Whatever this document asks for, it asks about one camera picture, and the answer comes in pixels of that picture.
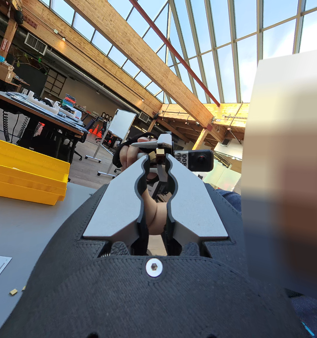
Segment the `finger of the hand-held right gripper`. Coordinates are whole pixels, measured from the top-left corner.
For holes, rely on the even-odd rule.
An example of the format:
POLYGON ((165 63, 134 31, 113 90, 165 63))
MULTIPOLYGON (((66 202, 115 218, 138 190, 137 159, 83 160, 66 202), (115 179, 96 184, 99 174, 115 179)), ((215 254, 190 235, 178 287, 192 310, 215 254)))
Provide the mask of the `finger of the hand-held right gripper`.
POLYGON ((172 135, 170 133, 163 133, 157 139, 157 149, 173 150, 172 135))

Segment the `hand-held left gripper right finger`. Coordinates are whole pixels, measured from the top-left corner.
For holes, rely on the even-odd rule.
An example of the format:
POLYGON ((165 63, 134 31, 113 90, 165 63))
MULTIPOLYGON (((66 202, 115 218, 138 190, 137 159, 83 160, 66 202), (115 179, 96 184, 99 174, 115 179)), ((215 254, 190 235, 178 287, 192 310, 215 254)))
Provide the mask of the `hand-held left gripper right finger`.
POLYGON ((167 221, 164 243, 169 256, 178 256, 182 247, 193 242, 199 247, 207 241, 228 239, 228 233, 207 188, 171 154, 166 154, 167 221))

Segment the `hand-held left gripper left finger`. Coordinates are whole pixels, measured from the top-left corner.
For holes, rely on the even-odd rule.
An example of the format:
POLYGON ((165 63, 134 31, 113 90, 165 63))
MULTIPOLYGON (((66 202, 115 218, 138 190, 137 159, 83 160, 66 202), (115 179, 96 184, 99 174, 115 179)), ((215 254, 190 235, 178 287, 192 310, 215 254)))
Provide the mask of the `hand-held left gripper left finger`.
POLYGON ((142 194, 147 189, 148 155, 114 178, 98 203, 83 238, 123 242, 134 255, 146 255, 149 232, 142 194))

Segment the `person's right hand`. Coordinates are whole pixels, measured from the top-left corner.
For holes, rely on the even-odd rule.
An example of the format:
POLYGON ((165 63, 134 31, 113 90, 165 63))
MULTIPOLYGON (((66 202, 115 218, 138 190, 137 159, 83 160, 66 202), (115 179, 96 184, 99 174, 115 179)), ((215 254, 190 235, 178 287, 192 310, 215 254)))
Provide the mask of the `person's right hand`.
MULTIPOLYGON (((156 141, 157 138, 149 139, 148 137, 140 137, 136 141, 139 142, 149 142, 149 141, 156 141)), ((131 166, 133 163, 137 161, 137 155, 140 154, 143 156, 145 153, 140 150, 138 147, 133 147, 133 145, 130 146, 123 146, 120 150, 120 162, 122 164, 121 171, 126 170, 129 166, 131 166)), ((156 173, 150 172, 147 176, 147 181, 152 180, 157 177, 156 173)))

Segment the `white rolling whiteboard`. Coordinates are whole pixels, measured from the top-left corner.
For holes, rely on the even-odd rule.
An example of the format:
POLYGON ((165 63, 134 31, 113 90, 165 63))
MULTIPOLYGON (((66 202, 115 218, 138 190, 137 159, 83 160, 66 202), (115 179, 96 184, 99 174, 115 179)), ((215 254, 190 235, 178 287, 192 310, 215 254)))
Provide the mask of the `white rolling whiteboard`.
POLYGON ((102 142, 105 140, 106 135, 108 132, 111 132, 114 136, 120 138, 122 142, 124 142, 129 134, 130 127, 132 123, 134 122, 135 117, 137 116, 136 113, 133 112, 128 112, 125 110, 118 109, 114 118, 111 121, 111 124, 109 127, 106 129, 105 133, 102 136, 102 139, 100 143, 97 146, 97 149, 94 153, 94 156, 85 156, 85 159, 93 159, 97 160, 99 163, 101 162, 100 159, 96 158, 97 153, 102 146, 102 142))

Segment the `red ceiling pipe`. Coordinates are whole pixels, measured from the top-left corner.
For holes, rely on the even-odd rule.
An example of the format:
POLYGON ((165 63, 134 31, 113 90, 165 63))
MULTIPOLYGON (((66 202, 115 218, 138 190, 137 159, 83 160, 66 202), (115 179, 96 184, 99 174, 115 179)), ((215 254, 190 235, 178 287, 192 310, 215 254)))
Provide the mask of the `red ceiling pipe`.
POLYGON ((205 91, 205 93, 214 101, 217 107, 220 107, 220 103, 217 99, 212 95, 212 93, 208 90, 207 86, 198 78, 198 76, 193 72, 190 66, 186 63, 183 57, 176 51, 176 49, 172 46, 169 40, 162 34, 160 29, 156 26, 156 24, 150 19, 147 13, 143 10, 143 8, 138 4, 135 0, 130 0, 133 7, 139 12, 139 14, 143 17, 143 19, 149 24, 150 28, 152 28, 155 33, 160 37, 160 39, 166 44, 169 51, 173 53, 173 55, 180 61, 180 63, 185 67, 187 72, 194 78, 194 80, 200 85, 200 87, 205 91))

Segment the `small white foam tray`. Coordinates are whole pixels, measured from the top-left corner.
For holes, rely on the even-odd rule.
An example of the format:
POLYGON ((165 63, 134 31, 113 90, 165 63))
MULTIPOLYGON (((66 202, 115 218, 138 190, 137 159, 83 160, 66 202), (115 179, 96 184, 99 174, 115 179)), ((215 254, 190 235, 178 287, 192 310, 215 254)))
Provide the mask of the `small white foam tray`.
POLYGON ((59 112, 65 114, 66 116, 75 119, 81 120, 81 111, 74 109, 73 107, 59 107, 59 112))

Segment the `yellow plastic bin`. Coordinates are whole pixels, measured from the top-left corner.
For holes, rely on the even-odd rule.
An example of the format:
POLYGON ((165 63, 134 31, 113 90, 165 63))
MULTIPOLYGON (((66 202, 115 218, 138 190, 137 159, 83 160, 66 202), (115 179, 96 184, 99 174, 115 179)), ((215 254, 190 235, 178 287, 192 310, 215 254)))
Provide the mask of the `yellow plastic bin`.
POLYGON ((55 205, 66 196, 70 164, 0 140, 0 197, 55 205))

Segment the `large white foam tray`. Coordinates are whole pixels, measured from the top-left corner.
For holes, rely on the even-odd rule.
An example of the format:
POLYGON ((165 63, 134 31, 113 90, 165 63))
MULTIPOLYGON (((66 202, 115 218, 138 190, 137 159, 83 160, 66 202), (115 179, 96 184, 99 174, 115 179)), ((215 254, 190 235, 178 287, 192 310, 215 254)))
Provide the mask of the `large white foam tray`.
POLYGON ((51 112, 54 115, 57 115, 59 112, 59 106, 52 104, 52 102, 48 99, 35 99, 34 98, 34 92, 29 91, 27 95, 27 100, 31 102, 32 104, 41 107, 49 112, 51 112))

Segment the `long wooden desk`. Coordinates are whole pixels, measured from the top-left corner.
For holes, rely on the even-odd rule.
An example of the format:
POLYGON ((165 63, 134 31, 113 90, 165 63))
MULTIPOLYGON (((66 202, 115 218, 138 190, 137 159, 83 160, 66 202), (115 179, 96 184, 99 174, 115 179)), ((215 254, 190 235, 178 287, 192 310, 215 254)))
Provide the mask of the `long wooden desk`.
POLYGON ((0 109, 4 113, 29 118, 17 145, 26 149, 72 163, 78 142, 84 142, 89 133, 68 117, 55 115, 17 92, 0 91, 0 109))

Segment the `cardboard box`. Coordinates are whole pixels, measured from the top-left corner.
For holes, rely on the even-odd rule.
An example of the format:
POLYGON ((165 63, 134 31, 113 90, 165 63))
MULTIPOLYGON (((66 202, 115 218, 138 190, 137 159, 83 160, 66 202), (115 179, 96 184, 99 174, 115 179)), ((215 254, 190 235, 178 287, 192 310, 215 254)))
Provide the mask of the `cardboard box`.
POLYGON ((5 62, 0 62, 0 79, 7 83, 11 83, 14 77, 14 67, 5 62))

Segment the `wall air vent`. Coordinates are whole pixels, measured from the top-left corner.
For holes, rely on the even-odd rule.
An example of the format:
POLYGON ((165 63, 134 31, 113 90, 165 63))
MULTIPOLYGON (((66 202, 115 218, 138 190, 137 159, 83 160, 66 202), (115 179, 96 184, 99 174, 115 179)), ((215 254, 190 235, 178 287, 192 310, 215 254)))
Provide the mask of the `wall air vent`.
POLYGON ((42 40, 40 40, 30 32, 27 33, 24 44, 34 51, 38 52, 42 56, 44 56, 47 52, 47 44, 45 44, 42 40))

